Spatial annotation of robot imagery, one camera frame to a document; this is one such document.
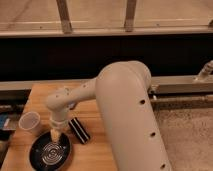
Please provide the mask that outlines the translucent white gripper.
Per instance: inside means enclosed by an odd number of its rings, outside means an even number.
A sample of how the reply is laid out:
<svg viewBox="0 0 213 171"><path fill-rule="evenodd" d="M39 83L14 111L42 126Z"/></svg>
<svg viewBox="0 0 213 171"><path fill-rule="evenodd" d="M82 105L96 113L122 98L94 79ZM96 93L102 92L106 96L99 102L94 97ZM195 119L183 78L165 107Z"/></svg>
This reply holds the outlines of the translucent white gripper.
<svg viewBox="0 0 213 171"><path fill-rule="evenodd" d="M65 119L63 121L54 120L53 117L50 117L50 126L53 128L50 131L51 139L53 142L58 142L61 137L61 132L68 126L68 120Z"/></svg>

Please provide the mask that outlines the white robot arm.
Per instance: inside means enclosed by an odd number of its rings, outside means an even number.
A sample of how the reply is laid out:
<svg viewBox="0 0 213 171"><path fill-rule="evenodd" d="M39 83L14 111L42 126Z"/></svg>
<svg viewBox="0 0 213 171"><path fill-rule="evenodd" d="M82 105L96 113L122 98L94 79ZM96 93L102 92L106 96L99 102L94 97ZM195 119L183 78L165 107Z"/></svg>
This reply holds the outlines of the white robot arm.
<svg viewBox="0 0 213 171"><path fill-rule="evenodd" d="M79 87L47 96L51 127L62 129L73 105L95 99L118 171L174 171L149 100L150 86L144 63L109 64Z"/></svg>

